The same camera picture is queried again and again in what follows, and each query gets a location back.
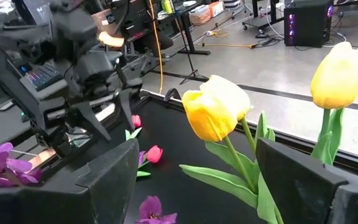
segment rgb keyboard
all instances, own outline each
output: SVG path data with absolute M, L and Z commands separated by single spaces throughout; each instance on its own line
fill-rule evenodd
M 22 65 L 20 69 L 37 91 L 41 91 L 63 79 L 63 75 L 50 62 L 44 65 L 34 65 L 33 67 L 30 65 Z

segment black table surface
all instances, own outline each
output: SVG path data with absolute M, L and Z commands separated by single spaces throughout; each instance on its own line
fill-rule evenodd
M 265 223 L 257 217 L 254 208 L 235 196 L 192 179 L 181 171 L 179 164 L 188 164 L 235 174 L 231 167 L 207 151 L 204 142 L 192 131 L 184 112 L 152 101 L 134 113 L 142 119 L 143 129 L 138 135 L 140 150 L 147 151 L 158 145 L 163 149 L 163 156 L 157 164 L 141 168 L 152 175 L 137 179 L 125 224 L 134 223 L 139 218 L 139 206 L 148 195 L 160 198 L 164 214 L 177 213 L 179 224 Z M 110 130 L 110 135 L 112 142 L 98 141 L 87 153 L 95 156 L 124 142 L 124 125 L 121 123 Z M 244 134 L 234 132 L 230 137 L 237 150 L 251 155 Z

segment gray floor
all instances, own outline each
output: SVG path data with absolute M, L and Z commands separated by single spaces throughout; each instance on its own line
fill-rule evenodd
M 229 20 L 221 27 L 238 21 Z M 214 23 L 221 19 L 196 27 L 193 38 L 200 37 L 204 31 L 212 29 Z M 358 14 L 345 14 L 342 19 L 340 33 L 344 34 L 353 45 L 358 45 Z M 277 32 L 283 32 L 283 24 L 273 26 Z M 207 37 L 206 44 L 252 44 L 257 31 L 244 31 L 241 23 L 234 24 L 225 30 L 228 36 L 217 38 Z M 175 46 L 168 50 L 174 52 L 183 43 L 176 41 Z M 237 84 L 256 86 L 269 90 L 278 90 L 288 93 L 310 96 L 310 81 L 320 61 L 330 51 L 330 48 L 299 51 L 293 47 L 284 46 L 283 42 L 272 47 L 262 49 L 248 49 L 244 47 L 204 47 L 211 51 L 211 55 L 192 55 L 191 58 L 201 74 L 220 75 Z M 176 72 L 183 75 L 190 73 L 186 55 L 177 54 L 163 68 L 166 72 Z M 181 79 L 163 76 L 163 90 L 175 87 L 183 94 L 187 90 L 197 90 L 200 82 L 189 81 L 179 85 Z M 144 77 L 144 88 L 158 92 L 160 89 L 160 75 L 148 73 Z M 247 91 L 255 108 L 247 115 L 247 119 L 254 123 L 262 110 L 266 111 L 268 125 L 273 129 L 314 141 L 321 127 L 322 109 L 312 102 L 294 100 L 281 96 L 268 95 L 256 91 Z M 341 149 L 358 154 L 358 110 L 347 109 L 343 117 L 343 138 Z

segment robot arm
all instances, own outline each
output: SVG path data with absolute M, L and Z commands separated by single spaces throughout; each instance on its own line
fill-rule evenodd
M 128 115 L 131 112 L 129 102 L 120 99 L 136 95 L 141 85 L 135 86 L 134 91 L 108 93 L 106 79 L 116 70 L 116 65 L 111 63 L 108 52 L 89 52 L 97 44 L 96 26 L 91 16 L 77 4 L 69 5 L 61 1 L 52 2 L 50 10 L 49 26 L 0 27 L 0 87 L 30 118 L 39 143 L 54 148 L 64 157 L 71 151 L 65 138 L 68 122 L 71 122 L 70 126 L 85 128 L 110 140 L 91 105 L 118 100 L 118 111 L 125 112 L 127 123 L 133 129 L 131 116 Z M 75 99 L 69 100 L 71 103 L 63 98 L 48 101 L 36 99 L 17 78 L 20 73 L 5 50 L 20 52 L 30 62 L 37 64 L 54 59 L 57 68 L 65 74 Z M 101 87 L 106 90 L 104 95 L 90 94 Z

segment purple orchid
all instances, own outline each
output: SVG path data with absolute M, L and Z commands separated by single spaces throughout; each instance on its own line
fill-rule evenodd
M 140 220 L 136 223 L 140 224 L 174 224 L 177 222 L 177 214 L 162 216 L 161 201 L 157 196 L 148 196 L 142 202 L 139 208 Z
M 146 153 L 146 151 L 141 151 L 139 153 L 139 163 L 137 164 L 138 167 L 143 164 L 144 159 L 145 159 L 145 157 L 144 157 L 145 153 Z
M 0 145 L 0 185 L 38 183 L 40 171 L 32 170 L 26 174 L 31 170 L 32 164 L 28 161 L 8 158 L 12 150 L 13 145 L 9 142 Z

